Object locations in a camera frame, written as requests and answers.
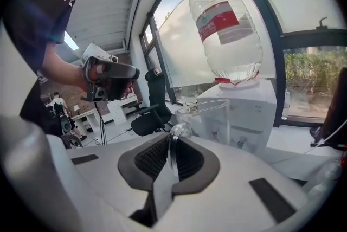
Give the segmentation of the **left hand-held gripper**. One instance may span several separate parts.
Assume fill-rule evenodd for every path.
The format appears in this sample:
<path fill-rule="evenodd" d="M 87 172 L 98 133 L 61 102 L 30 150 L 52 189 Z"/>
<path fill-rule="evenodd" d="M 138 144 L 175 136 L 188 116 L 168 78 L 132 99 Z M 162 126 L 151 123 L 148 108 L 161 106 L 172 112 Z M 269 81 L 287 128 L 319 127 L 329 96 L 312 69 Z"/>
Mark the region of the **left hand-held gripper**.
<path fill-rule="evenodd" d="M 105 52 L 93 42 L 84 51 L 81 62 L 84 70 L 89 70 L 94 65 L 105 65 L 99 80 L 88 83 L 86 96 L 81 97 L 86 102 L 122 99 L 128 84 L 134 83 L 140 74 L 138 68 L 120 63 L 116 56 Z"/>

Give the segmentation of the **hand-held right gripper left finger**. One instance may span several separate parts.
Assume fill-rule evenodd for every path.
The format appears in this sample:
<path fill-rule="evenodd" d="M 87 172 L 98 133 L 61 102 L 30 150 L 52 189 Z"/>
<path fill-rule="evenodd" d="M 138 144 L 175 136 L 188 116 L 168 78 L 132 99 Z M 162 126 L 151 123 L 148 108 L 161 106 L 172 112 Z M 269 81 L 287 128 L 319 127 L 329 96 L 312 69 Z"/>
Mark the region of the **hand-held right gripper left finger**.
<path fill-rule="evenodd" d="M 61 140 L 48 136 L 54 164 L 62 178 L 82 178 L 92 191 L 125 216 L 143 208 L 148 192 L 131 188 L 118 170 L 120 156 L 147 141 L 163 138 L 154 133 L 103 146 L 66 149 Z"/>

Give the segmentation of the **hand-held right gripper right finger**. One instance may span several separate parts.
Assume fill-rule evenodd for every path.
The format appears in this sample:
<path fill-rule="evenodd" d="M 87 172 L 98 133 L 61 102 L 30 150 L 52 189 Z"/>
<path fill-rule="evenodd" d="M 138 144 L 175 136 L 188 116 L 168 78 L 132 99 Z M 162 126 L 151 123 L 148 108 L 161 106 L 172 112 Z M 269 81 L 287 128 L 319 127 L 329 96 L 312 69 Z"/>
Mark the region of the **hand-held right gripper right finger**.
<path fill-rule="evenodd" d="M 296 210 L 308 201 L 294 181 L 255 155 L 199 137 L 191 141 L 217 155 L 219 174 L 199 194 L 176 196 L 154 226 L 156 231 L 263 231 L 274 226 L 249 184 L 259 178 L 266 179 Z"/>

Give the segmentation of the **person's left hand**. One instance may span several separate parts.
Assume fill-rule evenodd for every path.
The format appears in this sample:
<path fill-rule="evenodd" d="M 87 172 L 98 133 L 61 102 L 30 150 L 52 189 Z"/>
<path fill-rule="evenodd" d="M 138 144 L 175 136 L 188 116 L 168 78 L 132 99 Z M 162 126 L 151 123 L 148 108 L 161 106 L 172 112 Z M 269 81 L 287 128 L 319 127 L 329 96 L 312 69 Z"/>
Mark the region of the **person's left hand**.
<path fill-rule="evenodd" d="M 75 85 L 86 92 L 88 90 L 88 83 L 91 81 L 98 81 L 99 75 L 101 75 L 104 70 L 104 64 L 94 65 L 89 70 L 78 67 Z"/>

